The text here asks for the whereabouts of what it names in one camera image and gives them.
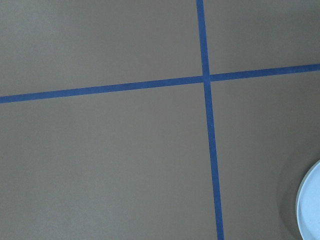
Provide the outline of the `light blue round plate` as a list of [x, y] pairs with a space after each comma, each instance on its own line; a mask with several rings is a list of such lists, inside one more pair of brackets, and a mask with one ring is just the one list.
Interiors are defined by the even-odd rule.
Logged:
[[320, 162], [303, 177], [296, 196], [296, 220], [304, 240], [320, 238]]

